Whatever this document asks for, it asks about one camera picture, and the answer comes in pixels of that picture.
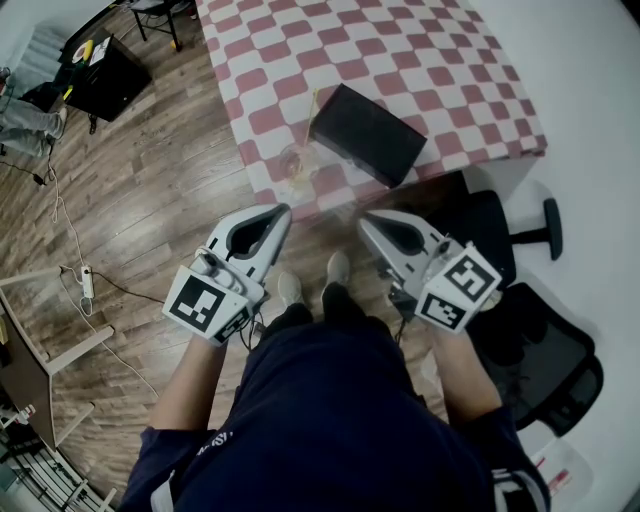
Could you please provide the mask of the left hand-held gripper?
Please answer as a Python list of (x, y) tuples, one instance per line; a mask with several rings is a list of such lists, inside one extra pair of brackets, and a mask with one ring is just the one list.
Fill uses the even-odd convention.
[(224, 345), (266, 300), (264, 278), (291, 221), (286, 204), (255, 205), (224, 217), (207, 248), (196, 251), (190, 266), (179, 267), (163, 314), (213, 345)]

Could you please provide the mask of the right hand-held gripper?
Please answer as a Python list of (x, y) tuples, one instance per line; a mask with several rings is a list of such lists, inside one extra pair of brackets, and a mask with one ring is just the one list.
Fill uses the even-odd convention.
[(445, 237), (401, 210), (367, 211), (358, 221), (366, 247), (392, 271), (389, 301), (402, 318), (459, 333), (501, 299), (502, 277), (471, 241)]

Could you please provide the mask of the clear plastic glass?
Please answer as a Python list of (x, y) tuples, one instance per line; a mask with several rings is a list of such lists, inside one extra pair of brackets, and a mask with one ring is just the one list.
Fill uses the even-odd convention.
[(287, 190), (296, 200), (306, 198), (312, 192), (312, 178), (319, 171), (322, 160), (312, 145), (290, 144), (279, 157)]

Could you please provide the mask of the person's left forearm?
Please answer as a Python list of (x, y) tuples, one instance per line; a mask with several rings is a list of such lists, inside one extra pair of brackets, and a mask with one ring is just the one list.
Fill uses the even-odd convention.
[(227, 346), (194, 335), (155, 404), (148, 426), (156, 430), (206, 430)]

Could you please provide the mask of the person's right forearm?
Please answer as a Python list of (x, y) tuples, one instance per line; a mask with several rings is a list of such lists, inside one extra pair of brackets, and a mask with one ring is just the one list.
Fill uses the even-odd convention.
[(503, 405), (499, 392), (469, 336), (439, 327), (432, 328), (431, 333), (449, 420), (462, 425), (499, 409)]

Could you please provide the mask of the person's left white shoe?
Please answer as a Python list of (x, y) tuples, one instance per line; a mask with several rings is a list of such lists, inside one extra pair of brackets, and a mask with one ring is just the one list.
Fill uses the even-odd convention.
[(304, 303), (302, 284), (295, 274), (282, 272), (278, 278), (277, 288), (279, 297), (286, 307)]

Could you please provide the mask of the person's white shoe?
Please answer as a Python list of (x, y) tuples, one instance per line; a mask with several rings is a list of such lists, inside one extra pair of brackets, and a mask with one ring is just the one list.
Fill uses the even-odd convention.
[(286, 307), (304, 303), (302, 284), (295, 274), (282, 272), (278, 278), (277, 288), (279, 297)]
[(327, 263), (326, 285), (339, 284), (346, 286), (350, 278), (350, 261), (343, 251), (336, 251)]

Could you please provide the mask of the person's right white shoe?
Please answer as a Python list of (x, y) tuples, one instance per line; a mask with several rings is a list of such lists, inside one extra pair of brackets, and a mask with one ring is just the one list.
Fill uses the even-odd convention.
[(326, 285), (339, 284), (346, 286), (350, 278), (350, 261), (343, 251), (336, 251), (327, 263)]

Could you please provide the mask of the person's black trousers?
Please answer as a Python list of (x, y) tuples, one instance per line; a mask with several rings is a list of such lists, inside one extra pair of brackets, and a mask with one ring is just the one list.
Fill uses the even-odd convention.
[[(344, 285), (330, 283), (322, 294), (321, 303), (324, 311), (323, 325), (350, 334), (375, 333), (393, 341), (388, 326), (379, 318), (367, 315), (351, 298)], [(261, 341), (266, 341), (284, 330), (313, 323), (313, 315), (304, 304), (301, 292), (298, 292), (285, 311), (265, 328)]]

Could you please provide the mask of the black office chair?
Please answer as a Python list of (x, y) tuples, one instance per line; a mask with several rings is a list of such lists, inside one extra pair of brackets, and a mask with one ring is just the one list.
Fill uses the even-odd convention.
[(561, 437), (588, 412), (604, 377), (593, 339), (516, 280), (514, 246), (545, 243), (552, 260), (563, 252), (556, 200), (544, 200), (542, 209), (540, 228), (512, 234), (497, 193), (485, 190), (463, 196), (427, 220), (459, 242), (473, 242), (501, 275), (500, 301), (477, 314), (467, 332), (517, 429), (540, 421)]

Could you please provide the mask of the red white checkered tablecloth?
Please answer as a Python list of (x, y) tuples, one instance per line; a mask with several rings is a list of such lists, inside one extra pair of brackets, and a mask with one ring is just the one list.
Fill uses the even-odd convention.
[(543, 129), (524, 86), (469, 0), (196, 0), (235, 141), (258, 202), (296, 219), (384, 192), (311, 139), (322, 160), (306, 198), (292, 198), (279, 157), (302, 144), (344, 84), (427, 138), (416, 183), (474, 164), (540, 156)]

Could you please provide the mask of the person's navy shirt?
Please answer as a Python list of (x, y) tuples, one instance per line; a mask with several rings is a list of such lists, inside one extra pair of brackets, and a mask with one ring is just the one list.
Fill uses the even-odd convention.
[(368, 327), (285, 330), (250, 355), (223, 425), (146, 429), (121, 512), (549, 512), (510, 411), (450, 425)]

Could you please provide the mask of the black cabinet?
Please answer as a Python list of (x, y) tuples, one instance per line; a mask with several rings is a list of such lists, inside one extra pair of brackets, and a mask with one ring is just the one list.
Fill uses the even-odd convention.
[[(94, 41), (92, 56), (78, 61), (77, 50)], [(151, 75), (115, 35), (104, 28), (95, 30), (64, 58), (55, 76), (66, 105), (106, 122), (113, 122), (151, 83)]]

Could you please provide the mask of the light wooden desk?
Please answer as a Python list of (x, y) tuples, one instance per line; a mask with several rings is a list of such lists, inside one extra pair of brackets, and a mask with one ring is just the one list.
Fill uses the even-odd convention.
[(57, 431), (52, 410), (54, 375), (114, 335), (114, 329), (108, 326), (50, 361), (43, 358), (12, 310), (4, 289), (36, 279), (58, 278), (61, 273), (61, 268), (53, 267), (0, 279), (0, 319), (8, 321), (8, 343), (5, 347), (9, 357), (9, 363), (0, 369), (0, 385), (18, 413), (26, 417), (34, 432), (51, 451), (56, 451), (68, 435), (94, 410), (93, 403), (86, 403), (61, 431)]

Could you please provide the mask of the clear red-labelled package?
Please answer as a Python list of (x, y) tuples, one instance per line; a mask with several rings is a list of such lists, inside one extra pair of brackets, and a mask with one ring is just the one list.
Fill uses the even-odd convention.
[(556, 439), (531, 457), (542, 475), (552, 512), (572, 512), (589, 493), (593, 471), (584, 457), (564, 439)]

